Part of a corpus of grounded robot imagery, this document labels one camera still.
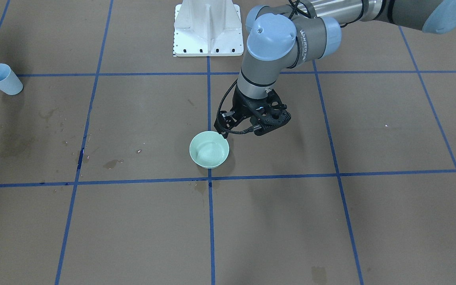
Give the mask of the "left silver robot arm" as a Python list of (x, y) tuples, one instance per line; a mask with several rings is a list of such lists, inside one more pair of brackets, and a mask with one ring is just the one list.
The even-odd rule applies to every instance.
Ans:
[(246, 18), (247, 52), (229, 88), (233, 106), (217, 110), (217, 133), (261, 136), (286, 125), (290, 112), (274, 90), (280, 72), (333, 54), (342, 29), (358, 21), (445, 34), (456, 28), (456, 0), (290, 0), (253, 7)]

